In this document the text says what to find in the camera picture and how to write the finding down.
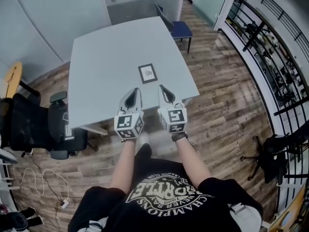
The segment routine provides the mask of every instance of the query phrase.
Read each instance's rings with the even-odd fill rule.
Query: chair armrest
[[[58,92],[56,94],[53,94],[50,98],[49,98],[49,102],[50,103],[54,103],[54,102],[58,102],[58,101],[61,101],[61,100],[64,100],[65,98],[68,97],[68,94],[66,91],[61,91],[61,92]]]

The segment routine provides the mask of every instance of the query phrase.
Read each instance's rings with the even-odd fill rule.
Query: small card
[[[143,84],[157,81],[155,69],[152,64],[139,66],[140,77]]]

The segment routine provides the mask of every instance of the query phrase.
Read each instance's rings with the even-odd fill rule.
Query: cable on floor
[[[42,216],[42,215],[41,215],[41,217],[47,219],[56,229],[60,230],[61,227],[60,227],[60,225],[59,225],[59,223],[58,223],[58,221],[57,221],[58,204],[61,205],[59,202],[56,203],[55,221],[56,221],[58,227],[51,221],[51,219],[49,219],[49,218],[47,218],[47,217],[44,217],[44,216]]]
[[[46,178],[45,178],[45,176],[44,176],[44,173],[45,173],[45,171],[47,171],[47,170],[52,171],[54,174],[56,174],[57,176],[59,176],[60,178],[62,178],[62,179],[67,183],[67,187],[68,187],[68,196],[70,196],[69,184],[68,184],[67,180],[66,180],[65,178],[63,178],[61,175],[57,174],[54,170],[49,169],[49,168],[47,168],[47,169],[45,169],[43,172],[41,172],[41,168],[39,167],[39,171],[40,171],[41,176],[42,176],[42,184],[43,184],[43,193],[41,194],[41,193],[38,191],[38,189],[37,189],[37,177],[36,177],[36,175],[35,175],[34,170],[33,170],[32,168],[26,168],[25,171],[24,171],[24,174],[23,174],[22,181],[19,182],[19,181],[17,180],[17,178],[16,178],[16,175],[15,175],[15,165],[13,165],[13,174],[14,174],[14,177],[15,177],[16,182],[17,182],[19,185],[21,185],[21,184],[24,182],[25,174],[26,174],[26,171],[27,171],[28,169],[32,170],[32,172],[33,172],[33,174],[34,174],[34,188],[36,189],[37,193],[38,193],[41,197],[44,196],[44,194],[45,194],[44,179],[46,180]],[[50,190],[56,195],[56,193],[51,189],[49,183],[48,183],[48,187],[49,187]]]
[[[45,169],[45,170],[42,172],[41,167],[40,167],[38,164],[36,164],[36,163],[34,162],[33,156],[31,157],[31,159],[32,159],[32,162],[39,168],[40,174],[41,174],[41,176],[42,176],[43,193],[40,194],[39,191],[38,191],[38,189],[37,189],[37,187],[36,187],[37,177],[36,177],[35,172],[34,172],[34,170],[33,170],[32,168],[26,168],[26,169],[25,169],[24,174],[23,174],[22,181],[19,182],[19,181],[17,180],[17,178],[16,178],[16,175],[15,175],[15,165],[13,165],[13,173],[14,173],[15,180],[16,180],[16,182],[17,182],[19,185],[21,185],[21,184],[24,182],[24,178],[25,178],[26,171],[27,171],[28,169],[32,170],[32,172],[33,172],[33,174],[34,174],[34,187],[35,187],[37,193],[38,193],[41,197],[44,196],[44,194],[45,194],[44,180],[46,180],[49,189],[55,194],[55,196],[56,196],[57,199],[58,199],[58,201],[56,202],[56,212],[55,212],[55,221],[56,221],[57,226],[51,221],[51,219],[49,219],[49,218],[47,218],[47,217],[45,217],[45,216],[42,216],[42,215],[41,215],[41,216],[42,216],[43,218],[47,219],[47,220],[52,224],[52,226],[54,226],[56,229],[60,230],[61,227],[60,227],[60,225],[59,225],[59,223],[58,223],[58,220],[57,220],[58,204],[61,206],[61,205],[63,205],[63,203],[64,203],[64,202],[62,201],[61,197],[67,197],[67,198],[71,197],[71,196],[70,196],[70,190],[69,190],[69,184],[68,184],[68,182],[66,181],[65,178],[63,178],[61,175],[57,174],[57,173],[56,173],[54,170],[52,170],[52,169]],[[56,174],[57,176],[59,176],[60,178],[62,178],[62,179],[67,183],[68,195],[61,195],[60,198],[58,197],[58,195],[57,195],[57,194],[55,193],[55,191],[51,188],[51,186],[49,185],[48,180],[47,180],[46,177],[44,176],[44,173],[45,173],[46,170],[52,171],[54,174]]]

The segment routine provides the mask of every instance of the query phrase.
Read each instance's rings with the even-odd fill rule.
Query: floor plank
[[[219,32],[211,30],[194,12],[187,1],[183,4],[182,20],[186,21],[193,32],[190,53],[187,54],[187,41],[177,45],[189,66],[200,96],[194,98],[187,107],[188,135],[211,173],[221,179],[234,178],[247,192],[259,201],[265,209],[265,220],[270,220],[276,206],[277,189],[275,181],[266,185],[260,170],[255,179],[247,181],[255,164],[252,161],[239,161],[242,155],[256,155],[252,137],[258,135],[263,142],[272,135],[269,121],[261,97],[249,72],[236,50]],[[65,64],[35,80],[31,86],[42,94],[41,105],[49,106],[49,97],[62,90],[68,91],[69,64]],[[146,119],[146,131],[150,133],[154,157],[180,161],[170,137],[161,129],[155,116]],[[99,147],[98,152],[86,149],[76,157],[57,161],[49,157],[43,149],[36,149],[33,159],[42,168],[51,168],[67,179],[70,196],[82,197],[91,186],[107,186],[122,149],[118,136],[113,131],[113,121],[102,126],[110,136],[89,133],[90,142]],[[17,179],[27,167],[32,167],[39,177],[38,168],[31,158],[20,159],[15,166]],[[53,173],[46,173],[50,186],[58,195],[66,195],[65,182]],[[42,192],[42,182],[37,188]],[[27,172],[20,190],[13,192],[20,209],[32,206],[38,213],[55,223],[56,197],[45,187],[41,197],[34,188],[34,178]],[[60,231],[67,225],[78,206],[80,199],[70,198],[68,208],[58,209],[57,219]],[[45,228],[32,231],[55,231],[49,221]]]

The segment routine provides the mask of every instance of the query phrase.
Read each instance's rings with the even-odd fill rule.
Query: white door frame
[[[234,0],[225,0],[223,3],[223,6],[221,8],[221,11],[218,15],[217,21],[215,23],[215,25],[213,26],[213,30],[218,30],[220,29],[224,23],[225,23],[225,19],[227,18],[227,15],[233,5]]]

